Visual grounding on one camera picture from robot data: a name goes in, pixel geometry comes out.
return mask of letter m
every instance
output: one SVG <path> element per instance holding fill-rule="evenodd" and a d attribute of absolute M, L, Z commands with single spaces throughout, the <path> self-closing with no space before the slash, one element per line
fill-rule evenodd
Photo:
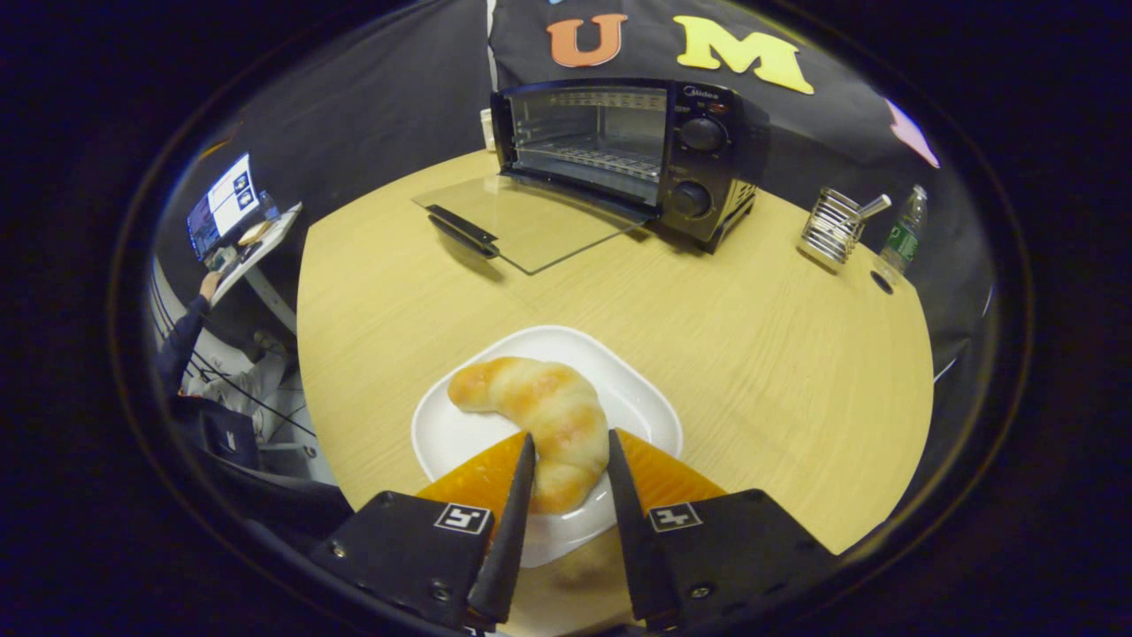
<path fill-rule="evenodd" d="M 680 64 L 718 69 L 720 61 L 712 55 L 712 50 L 735 72 L 745 72 L 755 60 L 761 59 L 762 63 L 755 68 L 755 75 L 760 79 L 807 95 L 814 94 L 814 87 L 801 77 L 801 68 L 795 57 L 798 49 L 794 44 L 765 33 L 752 33 L 740 42 L 707 18 L 676 16 L 672 20 L 684 25 L 686 50 L 676 58 Z"/>

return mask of croissant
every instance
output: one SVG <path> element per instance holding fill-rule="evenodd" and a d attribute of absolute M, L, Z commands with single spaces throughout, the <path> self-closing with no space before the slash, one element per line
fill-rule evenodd
<path fill-rule="evenodd" d="M 456 372 L 448 398 L 464 412 L 503 414 L 531 433 L 539 454 L 531 513 L 577 508 L 606 471 L 606 414 L 593 386 L 572 368 L 496 359 Z"/>

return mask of table hole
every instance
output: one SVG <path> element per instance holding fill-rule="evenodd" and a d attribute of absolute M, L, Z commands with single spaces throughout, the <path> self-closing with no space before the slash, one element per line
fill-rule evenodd
<path fill-rule="evenodd" d="M 873 279 L 876 281 L 876 286 L 889 292 L 890 294 L 892 293 L 892 285 L 890 285 L 889 282 L 884 279 L 884 276 L 881 276 L 876 269 L 873 270 Z"/>

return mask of metal utensil holder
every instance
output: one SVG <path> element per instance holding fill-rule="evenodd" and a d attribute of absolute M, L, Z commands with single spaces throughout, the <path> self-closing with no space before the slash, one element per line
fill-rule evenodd
<path fill-rule="evenodd" d="M 798 248 L 821 265 L 841 269 L 865 227 L 859 210 L 857 201 L 831 188 L 822 188 L 801 230 Z"/>

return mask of desk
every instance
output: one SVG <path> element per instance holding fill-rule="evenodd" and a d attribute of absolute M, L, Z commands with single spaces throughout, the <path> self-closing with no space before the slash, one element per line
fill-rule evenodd
<path fill-rule="evenodd" d="M 840 274 L 795 248 L 807 212 L 769 192 L 714 255 L 618 235 L 533 276 L 446 248 L 421 192 L 498 170 L 478 152 L 375 190 L 315 223 L 299 277 L 303 388 L 350 503 L 415 493 L 410 442 L 429 387 L 532 326 L 582 330 L 668 397 L 681 459 L 728 491 L 761 488 L 839 553 L 884 520 L 932 414 L 919 298 L 890 295 L 858 246 Z M 521 571 L 516 637 L 631 621 L 617 532 Z"/>
<path fill-rule="evenodd" d="M 294 224 L 294 219 L 302 212 L 302 201 L 299 201 L 291 206 L 290 209 L 280 215 L 280 217 L 272 224 L 271 227 L 264 232 L 264 235 L 257 241 L 259 247 L 256 249 L 255 253 L 248 257 L 247 260 L 237 265 L 231 272 L 224 276 L 224 279 L 216 285 L 216 293 L 213 294 L 212 304 L 215 307 L 220 302 L 220 299 L 224 298 L 228 290 L 232 289 L 240 278 L 247 278 L 248 284 L 251 289 L 259 295 L 259 298 L 267 304 L 267 308 L 275 313 L 292 334 L 295 333 L 295 315 L 294 310 L 288 307 L 283 296 L 275 290 L 275 286 L 267 281 L 264 273 L 256 267 L 259 259 L 267 256 L 267 252 L 275 249 L 281 242 L 283 242 L 283 236 L 286 235 L 288 230 Z"/>

